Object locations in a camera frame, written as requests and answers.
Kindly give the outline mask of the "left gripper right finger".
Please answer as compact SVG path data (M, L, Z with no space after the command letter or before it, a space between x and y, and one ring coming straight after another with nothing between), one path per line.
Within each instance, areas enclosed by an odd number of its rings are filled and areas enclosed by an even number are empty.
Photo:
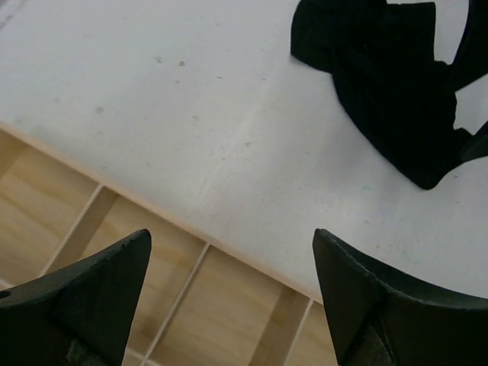
M415 278L325 229L313 254L340 365L485 365L487 300Z

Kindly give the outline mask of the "black underwear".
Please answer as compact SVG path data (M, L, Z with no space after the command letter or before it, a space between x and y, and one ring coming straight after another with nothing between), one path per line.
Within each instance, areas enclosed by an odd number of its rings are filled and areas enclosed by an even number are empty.
M432 2L301 1L291 25L292 57L332 76L354 125L424 190L463 164L456 92L487 73L487 3L468 5L452 63L434 43Z

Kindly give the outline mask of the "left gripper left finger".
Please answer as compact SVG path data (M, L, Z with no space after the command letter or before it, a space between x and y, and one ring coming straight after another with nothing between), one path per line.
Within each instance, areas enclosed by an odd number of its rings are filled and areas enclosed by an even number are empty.
M3 365L120 365L152 237L137 230L106 249L1 292Z

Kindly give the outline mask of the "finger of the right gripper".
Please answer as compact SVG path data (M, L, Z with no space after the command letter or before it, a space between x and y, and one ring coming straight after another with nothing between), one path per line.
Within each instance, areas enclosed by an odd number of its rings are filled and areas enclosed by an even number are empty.
M488 122L475 133L471 134L464 128L458 132L461 135L458 157L461 163L487 157L488 153Z

